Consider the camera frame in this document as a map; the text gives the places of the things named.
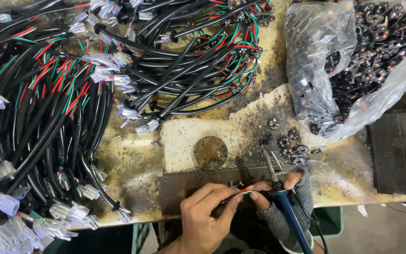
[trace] plastic bag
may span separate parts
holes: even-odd
[[[371,1],[378,4],[385,1]],[[401,0],[386,1],[389,8]],[[318,135],[342,139],[372,124],[395,104],[406,90],[406,57],[386,77],[382,87],[364,95],[350,108],[348,122],[335,124],[340,113],[332,98],[329,77],[344,70],[350,63],[357,38],[353,1],[335,3],[304,3],[289,7],[284,26],[287,48],[286,71],[294,98],[296,116],[303,128],[316,124]],[[326,57],[339,51],[336,69],[326,73]]]

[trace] wire bundle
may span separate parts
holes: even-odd
[[[74,9],[81,13],[64,22]],[[254,84],[259,26],[274,20],[269,0],[55,0],[2,12],[9,14],[0,15],[1,253],[43,249],[53,237],[70,240],[71,225],[97,228],[86,199],[101,196],[130,222],[130,211],[105,193],[107,173],[94,157],[116,92],[129,95],[116,106],[122,127],[149,120],[136,129],[139,136],[173,114],[232,101]],[[126,35],[110,32],[95,15],[127,25]],[[44,16],[47,27],[35,21]],[[90,41],[90,27],[99,42]],[[182,51],[162,49],[184,36]],[[76,42],[77,50],[64,49]],[[160,106],[157,94],[174,98]],[[185,110],[204,99],[214,103]]]

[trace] power cord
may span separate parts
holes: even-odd
[[[305,210],[305,208],[303,207],[302,201],[300,200],[300,198],[297,196],[296,191],[294,189],[292,189],[292,194],[294,195],[294,197],[297,200],[297,203],[299,203],[300,207],[302,208],[302,211],[305,213],[305,215],[309,218],[309,220],[316,226],[317,231],[319,232],[320,235],[320,239],[322,240],[322,243],[324,244],[324,253],[328,254],[328,248],[327,248],[327,243],[325,242],[325,238],[324,235],[322,234],[322,230],[319,227],[319,219],[316,217],[316,215],[314,214],[314,210],[311,213],[311,216],[308,214],[308,212]]]

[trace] finger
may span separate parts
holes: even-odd
[[[261,211],[270,207],[270,202],[261,193],[252,191],[249,196]]]
[[[248,190],[253,191],[270,191],[272,190],[272,183],[271,182],[257,182],[253,185],[247,187]]]
[[[187,198],[187,203],[189,205],[194,205],[205,198],[209,193],[217,189],[228,188],[226,185],[219,183],[206,183],[205,186],[197,190],[192,196]]]
[[[206,197],[204,197],[197,205],[201,210],[206,211],[207,214],[211,214],[211,211],[216,208],[223,200],[236,195],[239,191],[235,188],[224,186],[211,191]]]
[[[294,188],[294,186],[300,182],[302,179],[303,173],[300,172],[290,172],[287,173],[285,176],[285,183],[283,184],[283,187],[287,190],[290,190]]]
[[[226,207],[222,212],[222,215],[217,220],[217,223],[219,223],[221,227],[225,229],[227,232],[230,231],[231,221],[233,220],[233,216],[236,213],[237,207],[242,198],[243,195],[240,193],[230,198],[228,204],[226,204]]]

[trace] blue soldering iron handle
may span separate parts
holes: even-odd
[[[313,251],[311,250],[311,247],[309,246],[305,235],[303,234],[303,230],[300,227],[299,222],[297,221],[296,214],[294,213],[294,210],[292,210],[287,193],[287,190],[277,191],[275,192],[275,199],[277,199],[277,201],[281,203],[281,206],[283,207],[283,214],[294,230],[297,240],[302,247],[303,253],[313,254]]]

